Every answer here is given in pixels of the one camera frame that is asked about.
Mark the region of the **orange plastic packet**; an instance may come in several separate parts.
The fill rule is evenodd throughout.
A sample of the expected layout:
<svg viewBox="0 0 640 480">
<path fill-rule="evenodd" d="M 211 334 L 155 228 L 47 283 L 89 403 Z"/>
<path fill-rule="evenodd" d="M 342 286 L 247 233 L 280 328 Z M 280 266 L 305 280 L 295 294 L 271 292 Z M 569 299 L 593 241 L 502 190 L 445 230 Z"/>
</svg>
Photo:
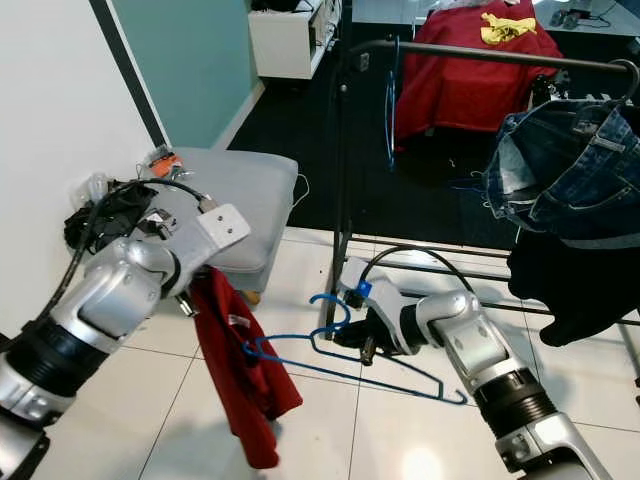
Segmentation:
<svg viewBox="0 0 640 480">
<path fill-rule="evenodd" d="M 175 170 L 182 169 L 183 160 L 168 145 L 160 145 L 146 156 L 145 163 L 146 172 L 155 178 L 173 178 Z"/>
</svg>

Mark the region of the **black clothes hanger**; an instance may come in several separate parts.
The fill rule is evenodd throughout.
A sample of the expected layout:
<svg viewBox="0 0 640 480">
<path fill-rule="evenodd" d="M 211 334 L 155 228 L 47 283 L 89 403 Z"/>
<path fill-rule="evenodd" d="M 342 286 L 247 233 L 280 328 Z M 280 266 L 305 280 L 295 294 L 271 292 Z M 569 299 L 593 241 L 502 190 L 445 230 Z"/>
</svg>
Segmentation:
<svg viewBox="0 0 640 480">
<path fill-rule="evenodd" d="M 608 115 L 618 114 L 628 124 L 640 122 L 640 106 L 634 102 L 636 93 L 640 93 L 640 67 L 628 59 L 614 59 L 608 63 L 593 61 L 589 76 L 595 76 L 595 84 L 605 76 L 611 77 L 611 86 L 617 87 L 616 95 L 604 99 L 604 93 L 599 93 L 598 99 L 585 99 L 585 105 L 579 110 L 580 122 L 598 127 L 603 124 Z"/>
</svg>

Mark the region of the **blue denim garment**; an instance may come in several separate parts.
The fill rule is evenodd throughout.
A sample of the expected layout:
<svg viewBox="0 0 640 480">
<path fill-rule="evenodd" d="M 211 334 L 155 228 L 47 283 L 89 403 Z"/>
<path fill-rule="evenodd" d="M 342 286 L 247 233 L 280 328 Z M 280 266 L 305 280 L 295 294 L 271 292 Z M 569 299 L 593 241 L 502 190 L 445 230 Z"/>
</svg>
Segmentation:
<svg viewBox="0 0 640 480">
<path fill-rule="evenodd" d="M 509 114 L 483 193 L 495 218 L 577 250 L 640 248 L 640 106 L 552 100 Z"/>
</svg>

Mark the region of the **grey power strip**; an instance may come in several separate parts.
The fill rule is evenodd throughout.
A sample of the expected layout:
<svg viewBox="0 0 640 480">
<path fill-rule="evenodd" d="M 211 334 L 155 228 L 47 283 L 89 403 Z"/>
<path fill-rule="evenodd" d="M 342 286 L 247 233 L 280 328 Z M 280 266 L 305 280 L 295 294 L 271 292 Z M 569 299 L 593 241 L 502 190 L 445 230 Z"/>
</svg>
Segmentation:
<svg viewBox="0 0 640 480">
<path fill-rule="evenodd" d="M 593 17 L 590 10 L 577 8 L 564 8 L 556 10 L 550 18 L 550 26 L 563 29 L 576 29 L 581 20 Z"/>
</svg>

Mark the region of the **grey cushioned ottoman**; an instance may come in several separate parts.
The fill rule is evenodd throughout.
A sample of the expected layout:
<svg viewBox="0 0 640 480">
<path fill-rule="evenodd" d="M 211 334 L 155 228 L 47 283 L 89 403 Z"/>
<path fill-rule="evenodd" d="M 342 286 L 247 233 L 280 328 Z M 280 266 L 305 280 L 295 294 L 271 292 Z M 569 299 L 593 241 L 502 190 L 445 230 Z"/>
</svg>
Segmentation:
<svg viewBox="0 0 640 480">
<path fill-rule="evenodd" d="M 224 150 L 224 148 L 173 148 L 183 160 L 180 170 L 168 178 L 212 198 L 216 206 L 237 207 L 250 224 L 250 236 L 225 251 L 219 259 L 229 283 L 238 291 L 264 292 L 273 274 L 276 251 L 282 242 L 285 223 L 294 204 L 296 161 L 275 154 Z M 145 166 L 140 177 L 151 179 Z M 180 188 L 157 186 L 157 196 L 151 202 L 154 209 L 165 209 L 177 219 L 177 229 L 183 220 L 191 219 L 198 210 L 197 200 Z M 180 265 L 178 282 L 172 291 L 183 291 L 192 273 Z"/>
</svg>

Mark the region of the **black backpack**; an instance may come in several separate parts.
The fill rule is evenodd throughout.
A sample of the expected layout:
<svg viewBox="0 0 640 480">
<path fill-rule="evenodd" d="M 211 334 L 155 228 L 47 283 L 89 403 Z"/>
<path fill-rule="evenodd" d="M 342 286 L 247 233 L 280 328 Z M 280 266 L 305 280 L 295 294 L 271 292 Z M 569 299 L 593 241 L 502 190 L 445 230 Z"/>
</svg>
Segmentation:
<svg viewBox="0 0 640 480">
<path fill-rule="evenodd" d="M 305 0 L 250 0 L 253 12 L 294 13 Z"/>
</svg>

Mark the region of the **small silver packet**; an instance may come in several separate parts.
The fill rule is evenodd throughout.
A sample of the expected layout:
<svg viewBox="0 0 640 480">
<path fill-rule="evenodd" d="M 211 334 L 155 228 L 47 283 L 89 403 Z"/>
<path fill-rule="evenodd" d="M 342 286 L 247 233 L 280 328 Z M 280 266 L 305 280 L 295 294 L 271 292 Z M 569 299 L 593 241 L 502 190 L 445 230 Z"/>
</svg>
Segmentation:
<svg viewBox="0 0 640 480">
<path fill-rule="evenodd" d="M 168 210 L 155 207 L 142 216 L 137 228 L 146 236 L 154 236 L 168 241 L 177 229 L 177 219 Z"/>
</svg>

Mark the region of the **blue plastic clothes hanger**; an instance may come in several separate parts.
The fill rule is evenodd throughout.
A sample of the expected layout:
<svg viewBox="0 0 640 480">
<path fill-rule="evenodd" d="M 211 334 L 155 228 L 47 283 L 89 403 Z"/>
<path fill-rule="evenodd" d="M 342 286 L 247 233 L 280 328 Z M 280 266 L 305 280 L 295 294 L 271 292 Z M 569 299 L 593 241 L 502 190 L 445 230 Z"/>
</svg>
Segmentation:
<svg viewBox="0 0 640 480">
<path fill-rule="evenodd" d="M 347 302 L 340 300 L 340 298 L 334 296 L 334 294 L 328 293 L 314 294 L 314 296 L 310 297 L 310 300 L 308 300 L 308 302 L 312 303 L 312 305 L 314 305 L 314 303 L 316 302 L 325 302 L 328 303 L 329 306 L 337 306 L 340 312 L 342 312 L 342 320 L 339 320 L 338 323 L 333 323 L 326 326 L 317 326 L 316 329 L 311 330 L 311 332 L 305 334 L 291 333 L 257 335 L 257 337 L 244 340 L 244 342 L 241 344 L 241 349 L 244 355 L 247 355 L 251 358 L 257 358 L 257 360 L 274 362 L 274 364 L 294 366 L 298 367 L 298 369 L 320 372 L 320 374 L 334 376 L 334 378 L 360 381 L 360 383 L 371 385 L 371 387 L 393 390 L 393 392 L 407 394 L 407 396 L 430 399 L 430 401 L 438 401 L 447 404 L 457 404 L 457 406 L 467 404 L 468 396 L 466 393 L 463 393 L 462 390 L 454 389 L 452 393 L 447 393 L 445 392 L 444 381 L 440 380 L 438 376 L 431 375 L 430 372 L 421 370 L 420 367 L 407 364 L 406 361 L 398 360 L 398 358 L 394 358 L 389 355 L 384 355 L 384 353 L 375 353 L 375 356 L 387 358 L 387 360 L 392 361 L 393 364 L 403 367 L 403 369 L 408 369 L 412 372 L 416 372 L 417 375 L 420 375 L 422 376 L 422 378 L 431 381 L 431 383 L 435 385 L 436 389 L 415 390 L 401 387 L 401 385 L 385 383 L 385 381 L 362 379 L 360 378 L 360 376 L 348 374 L 348 372 L 340 372 L 337 370 L 329 369 L 329 367 L 301 364 L 301 362 L 289 360 L 289 358 L 275 355 L 275 353 L 269 353 L 268 346 L 274 346 L 276 340 L 307 340 L 308 344 L 310 344 L 311 346 L 312 351 L 317 353 L 317 355 L 330 358 L 338 358 L 338 360 L 346 361 L 348 362 L 348 364 L 365 365 L 365 361 L 361 360 L 360 357 L 340 355 L 340 353 L 335 353 L 332 351 L 328 351 L 328 349 L 321 348 L 320 344 L 317 343 L 317 338 L 323 337 L 324 334 L 340 333 L 342 332 L 342 330 L 348 328 L 348 326 L 352 324 L 351 307 L 347 305 Z"/>
<path fill-rule="evenodd" d="M 484 174 L 481 172 L 470 172 L 462 177 L 448 179 L 445 187 L 451 191 L 465 193 L 486 201 L 486 182 Z"/>
<path fill-rule="evenodd" d="M 387 84 L 385 84 L 384 97 L 384 141 L 385 154 L 387 154 L 387 170 L 390 173 L 396 172 L 396 115 L 399 97 L 399 86 L 401 86 L 401 37 L 392 36 L 389 40 L 393 42 L 392 64 L 387 73 Z"/>
</svg>

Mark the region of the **white low cabinet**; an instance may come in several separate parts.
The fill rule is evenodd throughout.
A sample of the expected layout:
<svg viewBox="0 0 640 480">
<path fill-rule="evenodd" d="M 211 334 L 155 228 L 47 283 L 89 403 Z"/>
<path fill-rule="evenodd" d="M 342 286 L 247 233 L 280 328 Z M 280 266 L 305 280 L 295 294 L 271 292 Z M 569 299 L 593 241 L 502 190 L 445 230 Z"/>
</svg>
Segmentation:
<svg viewBox="0 0 640 480">
<path fill-rule="evenodd" d="M 248 12 L 256 72 L 310 81 L 338 38 L 346 0 L 303 0 L 294 13 Z"/>
</svg>

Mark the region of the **clear plastic packet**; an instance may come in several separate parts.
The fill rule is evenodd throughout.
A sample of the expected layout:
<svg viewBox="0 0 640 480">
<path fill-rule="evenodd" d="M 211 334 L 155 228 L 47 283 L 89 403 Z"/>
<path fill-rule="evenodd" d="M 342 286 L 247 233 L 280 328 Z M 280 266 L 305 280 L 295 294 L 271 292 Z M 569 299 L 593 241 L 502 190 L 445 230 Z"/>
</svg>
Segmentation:
<svg viewBox="0 0 640 480">
<path fill-rule="evenodd" d="M 84 180 L 82 187 L 82 197 L 87 204 L 97 204 L 104 200 L 105 196 L 113 187 L 113 178 L 108 174 L 96 172 Z"/>
</svg>

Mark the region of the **crumpled clear plastic bag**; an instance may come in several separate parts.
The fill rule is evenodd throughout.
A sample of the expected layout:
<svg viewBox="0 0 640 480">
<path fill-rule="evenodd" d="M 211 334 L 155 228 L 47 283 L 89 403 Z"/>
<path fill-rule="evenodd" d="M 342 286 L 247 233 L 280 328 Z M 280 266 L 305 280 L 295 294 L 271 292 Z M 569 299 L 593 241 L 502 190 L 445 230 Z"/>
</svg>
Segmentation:
<svg viewBox="0 0 640 480">
<path fill-rule="evenodd" d="M 472 6 L 490 6 L 504 3 L 506 5 L 517 5 L 521 0 L 440 0 L 434 6 L 436 12 L 444 12 L 444 10 L 456 8 L 472 8 Z"/>
</svg>

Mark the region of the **black wall trim strip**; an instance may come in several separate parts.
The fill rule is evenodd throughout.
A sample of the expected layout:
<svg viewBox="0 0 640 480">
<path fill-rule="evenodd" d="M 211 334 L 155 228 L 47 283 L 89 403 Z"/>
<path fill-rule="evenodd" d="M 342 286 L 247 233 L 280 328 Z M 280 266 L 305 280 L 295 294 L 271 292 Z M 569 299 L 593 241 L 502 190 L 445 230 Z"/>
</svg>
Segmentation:
<svg viewBox="0 0 640 480">
<path fill-rule="evenodd" d="M 169 145 L 169 138 L 166 136 L 163 123 L 157 116 L 154 101 L 151 100 L 147 91 L 145 78 L 141 76 L 140 68 L 134 59 L 131 47 L 124 36 L 122 24 L 115 13 L 113 3 L 110 0 L 88 0 L 93 13 L 93 18 L 99 24 L 100 31 L 111 59 L 115 61 L 116 69 L 125 83 L 131 100 L 138 115 L 140 115 L 143 128 L 146 129 L 148 137 L 155 147 L 166 147 Z"/>
</svg>

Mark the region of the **red fleece garment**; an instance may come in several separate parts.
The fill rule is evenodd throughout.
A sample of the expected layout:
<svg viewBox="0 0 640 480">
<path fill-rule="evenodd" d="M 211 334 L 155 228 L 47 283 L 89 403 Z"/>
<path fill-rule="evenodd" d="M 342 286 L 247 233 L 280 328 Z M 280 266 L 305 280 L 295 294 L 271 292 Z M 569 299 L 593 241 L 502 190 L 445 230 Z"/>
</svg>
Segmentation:
<svg viewBox="0 0 640 480">
<path fill-rule="evenodd" d="M 218 280 L 218 300 L 220 317 L 195 319 L 206 369 L 218 390 L 230 433 L 239 439 L 248 466 L 275 468 L 280 457 L 273 424 L 305 399 L 282 364 L 257 360 L 242 352 L 244 340 L 262 337 L 264 330 L 223 273 Z"/>
</svg>

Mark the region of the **red cover with yellow print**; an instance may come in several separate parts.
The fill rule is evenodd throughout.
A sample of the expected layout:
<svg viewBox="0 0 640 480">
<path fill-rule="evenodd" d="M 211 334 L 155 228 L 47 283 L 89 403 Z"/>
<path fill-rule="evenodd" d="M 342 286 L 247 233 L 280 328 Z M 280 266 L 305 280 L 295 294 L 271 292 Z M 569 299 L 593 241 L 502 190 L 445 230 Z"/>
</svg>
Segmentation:
<svg viewBox="0 0 640 480">
<path fill-rule="evenodd" d="M 556 41 L 536 18 L 531 0 L 521 0 L 517 5 L 434 10 L 413 41 L 549 58 L 562 56 Z M 507 115 L 529 109 L 536 78 L 550 78 L 556 73 L 556 68 L 406 54 L 396 140 L 408 140 L 433 128 L 493 133 Z"/>
</svg>

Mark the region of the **black metal clothes rack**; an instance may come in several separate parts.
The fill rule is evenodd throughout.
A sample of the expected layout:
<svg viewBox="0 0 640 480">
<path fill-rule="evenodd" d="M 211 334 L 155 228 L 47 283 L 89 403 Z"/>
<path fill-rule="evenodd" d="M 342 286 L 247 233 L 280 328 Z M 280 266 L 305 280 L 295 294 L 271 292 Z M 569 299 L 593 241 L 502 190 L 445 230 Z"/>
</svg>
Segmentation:
<svg viewBox="0 0 640 480">
<path fill-rule="evenodd" d="M 326 279 L 326 292 L 339 294 L 339 276 L 349 241 L 351 241 L 355 228 L 353 228 L 351 214 L 349 214 L 349 195 L 346 186 L 348 178 L 348 152 L 346 150 L 346 105 L 348 104 L 348 83 L 353 72 L 366 70 L 369 63 L 365 59 L 369 51 L 374 49 L 392 49 L 390 40 L 370 40 L 352 46 L 348 40 L 339 42 L 340 50 L 338 61 L 332 72 L 332 88 L 330 88 L 330 105 L 328 111 L 333 115 L 332 125 L 334 133 L 332 137 L 332 152 L 335 161 L 335 174 L 337 179 L 337 197 L 335 197 L 334 214 L 335 221 L 332 228 L 332 260 L 330 260 L 330 274 Z M 524 52 L 507 52 L 498 50 L 485 50 L 480 47 L 461 47 L 439 44 L 419 44 L 419 42 L 399 42 L 399 52 L 404 54 L 420 54 L 439 56 L 439 58 L 462 58 L 480 61 L 494 61 L 494 63 L 527 65 L 527 67 L 547 67 L 559 70 L 590 68 L 593 61 L 572 58 L 549 58 L 524 54 Z"/>
</svg>

